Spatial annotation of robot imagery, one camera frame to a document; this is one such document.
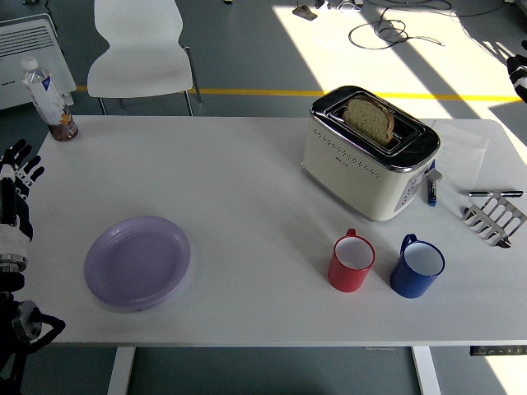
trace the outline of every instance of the white radiator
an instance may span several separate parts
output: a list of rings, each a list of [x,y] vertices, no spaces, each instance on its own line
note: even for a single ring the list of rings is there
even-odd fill
[[[58,89],[72,104],[71,92],[77,89],[64,56],[57,44],[51,19],[35,21],[3,21],[0,25],[0,109],[31,102],[30,94],[22,85],[25,74],[20,59],[32,55],[41,67],[51,71]]]

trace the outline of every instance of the yellow floor line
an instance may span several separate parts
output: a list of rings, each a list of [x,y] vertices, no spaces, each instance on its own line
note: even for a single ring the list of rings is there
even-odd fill
[[[78,86],[77,91],[86,92],[86,86]],[[202,95],[255,95],[255,96],[298,96],[320,97],[328,91],[288,91],[279,89],[220,89],[200,88]],[[410,99],[410,100],[459,100],[459,101],[521,101],[518,96],[504,95],[442,95],[437,93],[402,93],[402,92],[375,92],[384,99]]]

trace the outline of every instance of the bread slice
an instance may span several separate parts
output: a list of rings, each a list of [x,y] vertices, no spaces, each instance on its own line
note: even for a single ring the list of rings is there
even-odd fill
[[[350,99],[343,118],[347,126],[381,146],[388,146],[394,137],[394,116],[370,97]]]

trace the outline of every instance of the blue mug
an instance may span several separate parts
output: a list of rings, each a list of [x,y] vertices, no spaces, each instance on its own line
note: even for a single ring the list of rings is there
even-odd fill
[[[389,283],[399,295],[418,298],[444,269],[445,257],[435,245],[418,240],[414,234],[406,235]]]

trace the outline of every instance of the robotic arm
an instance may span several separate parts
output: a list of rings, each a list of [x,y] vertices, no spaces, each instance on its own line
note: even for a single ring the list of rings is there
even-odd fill
[[[42,314],[31,300],[17,302],[13,292],[24,285],[26,246],[33,239],[26,199],[30,186],[44,173],[35,156],[21,167],[31,146],[20,140],[0,160],[0,372],[15,356],[8,379],[0,378],[0,393],[18,395],[29,354],[49,344],[65,327],[64,321]],[[52,327],[42,333],[42,323]]]
[[[527,40],[521,42],[527,49]],[[522,55],[511,56],[507,59],[509,78],[518,96],[527,103],[527,58]]]

